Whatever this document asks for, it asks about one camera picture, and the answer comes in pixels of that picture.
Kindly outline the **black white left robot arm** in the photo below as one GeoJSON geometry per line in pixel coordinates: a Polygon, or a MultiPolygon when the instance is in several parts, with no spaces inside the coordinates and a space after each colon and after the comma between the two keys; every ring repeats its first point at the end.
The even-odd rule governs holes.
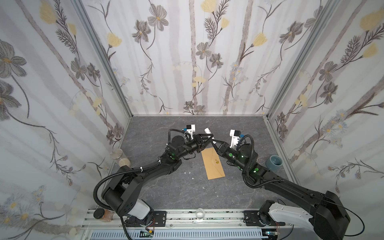
{"type": "Polygon", "coordinates": [[[119,170],[100,180],[93,191],[94,201],[105,210],[119,217],[135,217],[140,225],[149,225],[154,210],[139,199],[143,186],[156,178],[175,172],[182,158],[200,153],[212,142],[213,134],[196,134],[190,141],[183,136],[168,139],[163,154],[156,163],[139,168],[120,167],[119,170]]]}

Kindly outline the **tan paper envelope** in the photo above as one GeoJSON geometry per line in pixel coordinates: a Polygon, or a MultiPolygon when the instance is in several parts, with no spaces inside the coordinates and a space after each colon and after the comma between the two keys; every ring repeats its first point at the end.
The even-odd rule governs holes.
{"type": "Polygon", "coordinates": [[[220,161],[220,157],[214,148],[207,148],[203,150],[202,157],[208,180],[224,178],[225,173],[220,161]]]}

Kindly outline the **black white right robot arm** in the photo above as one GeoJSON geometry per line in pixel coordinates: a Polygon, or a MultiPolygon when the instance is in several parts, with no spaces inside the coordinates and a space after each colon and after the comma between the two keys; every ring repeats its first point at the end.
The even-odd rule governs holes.
{"type": "Polygon", "coordinates": [[[289,207],[275,201],[265,201],[257,213],[260,225],[292,224],[313,231],[322,240],[342,240],[348,236],[346,232],[351,222],[351,210],[343,206],[336,194],[301,187],[261,166],[256,160],[254,142],[236,149],[219,140],[213,140],[212,145],[220,157],[241,170],[246,186],[263,188],[295,204],[295,207],[289,207]]]}

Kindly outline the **white glue stick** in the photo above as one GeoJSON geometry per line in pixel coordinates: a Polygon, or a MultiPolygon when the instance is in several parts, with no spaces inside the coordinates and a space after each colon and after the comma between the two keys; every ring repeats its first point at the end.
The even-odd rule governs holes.
{"type": "MultiPolygon", "coordinates": [[[[211,134],[210,129],[209,129],[209,128],[205,128],[205,133],[206,133],[206,134],[211,134]]],[[[213,144],[216,144],[216,141],[214,141],[214,137],[212,137],[212,139],[213,139],[213,140],[212,140],[212,143],[213,143],[213,144]]]]}

